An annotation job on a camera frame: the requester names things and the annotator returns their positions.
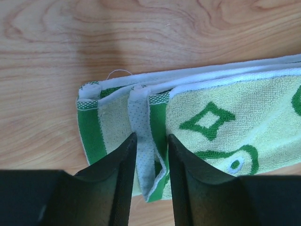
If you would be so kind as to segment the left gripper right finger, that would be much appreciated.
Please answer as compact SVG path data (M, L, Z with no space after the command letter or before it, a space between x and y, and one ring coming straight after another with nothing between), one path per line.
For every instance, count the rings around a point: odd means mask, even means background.
M300 176L234 177L168 138L174 223L177 226L298 226Z

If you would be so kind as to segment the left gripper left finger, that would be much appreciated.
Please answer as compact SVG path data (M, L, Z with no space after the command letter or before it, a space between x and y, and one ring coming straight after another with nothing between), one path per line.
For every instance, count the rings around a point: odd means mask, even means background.
M3 226L126 226L132 199L137 136L70 175L63 170L2 170Z

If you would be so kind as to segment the dark green patterned towel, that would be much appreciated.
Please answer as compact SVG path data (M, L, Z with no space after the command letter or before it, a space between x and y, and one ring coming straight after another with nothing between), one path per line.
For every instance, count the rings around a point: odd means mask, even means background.
M301 161L300 55L92 81L76 106L89 164L137 135L132 194L147 202L171 198L171 134L236 177Z

